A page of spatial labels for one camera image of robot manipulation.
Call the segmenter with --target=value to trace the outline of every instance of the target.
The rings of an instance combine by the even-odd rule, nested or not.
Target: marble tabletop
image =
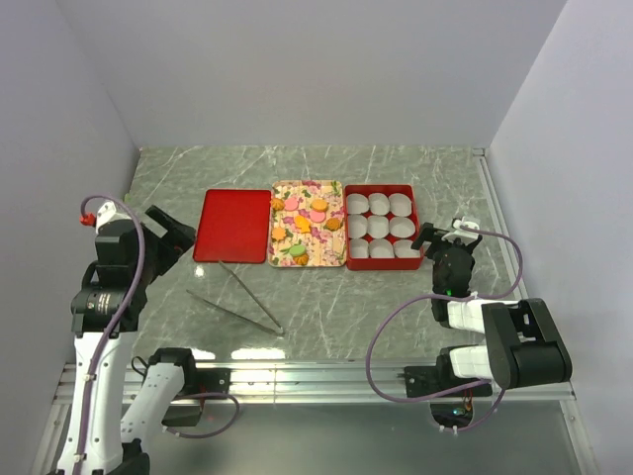
[[[281,179],[404,183],[413,187],[421,221],[446,228],[452,218],[479,218],[493,228],[475,159],[468,148],[419,146],[193,146],[141,152],[129,204],[155,204],[197,227],[210,188],[270,189]],[[152,229],[156,227],[145,217]],[[498,293],[509,286],[499,243],[485,238],[475,251],[471,287]],[[194,348],[199,358],[322,360],[364,356],[380,322],[406,300],[431,289],[430,260],[417,271],[354,272],[346,267],[277,269],[230,264],[286,329],[275,336],[213,310],[190,289],[234,312],[272,326],[244,290],[217,264],[199,264],[192,250],[147,290],[135,354],[161,346]],[[431,357],[445,346],[475,343],[480,335],[447,330],[428,301],[405,309],[376,345],[377,358]]]

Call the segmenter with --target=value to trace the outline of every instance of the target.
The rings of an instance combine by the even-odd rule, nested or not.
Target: patterned tray
[[[343,188],[332,180],[273,185],[268,263],[274,267],[337,267],[345,263]]]

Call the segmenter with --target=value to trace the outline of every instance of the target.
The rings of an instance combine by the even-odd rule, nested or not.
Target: wall
[[[565,0],[57,0],[139,145],[489,145]]]
[[[79,203],[124,193],[137,150],[54,2],[0,3],[0,63],[0,460],[25,474],[94,256]]]
[[[575,363],[602,473],[631,473],[633,4],[571,0],[495,136],[504,215]]]

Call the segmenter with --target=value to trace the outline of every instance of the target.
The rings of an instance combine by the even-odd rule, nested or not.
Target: white bowl
[[[369,195],[369,209],[372,215],[385,216],[389,213],[389,198],[382,193],[372,193]]]
[[[365,239],[349,240],[349,255],[353,259],[366,259],[369,257],[369,242]]]
[[[413,206],[407,195],[394,193],[389,197],[389,206],[396,216],[410,216]]]
[[[386,239],[374,239],[369,243],[369,255],[372,259],[393,259],[394,247]]]
[[[369,211],[369,200],[363,195],[352,193],[347,195],[347,214],[362,215]]]
[[[374,239],[384,238],[389,234],[389,220],[384,216],[367,218],[367,233]]]
[[[358,239],[367,234],[367,218],[363,215],[351,215],[347,218],[349,238]]]
[[[389,221],[389,232],[396,238],[410,238],[415,234],[415,224],[409,218],[392,218]]]
[[[407,259],[411,257],[419,257],[419,250],[411,249],[413,241],[410,239],[401,239],[394,242],[394,252],[396,257]]]

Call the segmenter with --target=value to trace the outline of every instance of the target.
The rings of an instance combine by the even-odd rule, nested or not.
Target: metal tongs
[[[250,289],[246,286],[246,284],[244,284],[241,279],[239,277],[237,277],[237,274],[235,274],[230,268],[228,268],[228,266],[226,266],[226,264],[224,264],[221,260],[218,261],[218,264],[222,267],[222,269],[224,269],[226,272],[228,272],[228,274],[230,274],[231,277],[233,277],[237,283],[241,286],[242,289],[244,289],[248,295],[250,296],[251,299],[253,299],[255,301],[255,303],[259,306],[259,308],[261,310],[264,311],[264,313],[270,318],[270,320],[273,321],[273,323],[277,326],[277,328],[279,329],[278,331],[273,330],[273,329],[269,329],[268,327],[265,327],[261,324],[258,324],[257,322],[254,322],[251,319],[248,319],[247,317],[237,314],[235,312],[232,312],[229,309],[225,309],[224,307],[221,307],[218,304],[214,304],[213,302],[205,299],[204,297],[201,297],[200,295],[196,294],[195,292],[192,292],[191,290],[187,289],[187,293],[189,295],[191,295],[192,297],[194,297],[195,299],[204,302],[205,304],[209,305],[210,307],[213,307],[216,310],[220,310],[222,312],[224,312],[225,314],[231,316],[231,317],[235,317],[239,320],[241,320],[242,322],[245,322],[247,324],[253,325],[254,327],[262,330],[263,332],[269,333],[269,334],[274,334],[276,336],[283,336],[286,332],[284,331],[284,328],[281,326],[281,324],[277,321],[277,319],[275,318],[275,316],[264,306],[264,304],[262,304],[259,299],[257,297],[255,297],[255,294],[253,294]]]

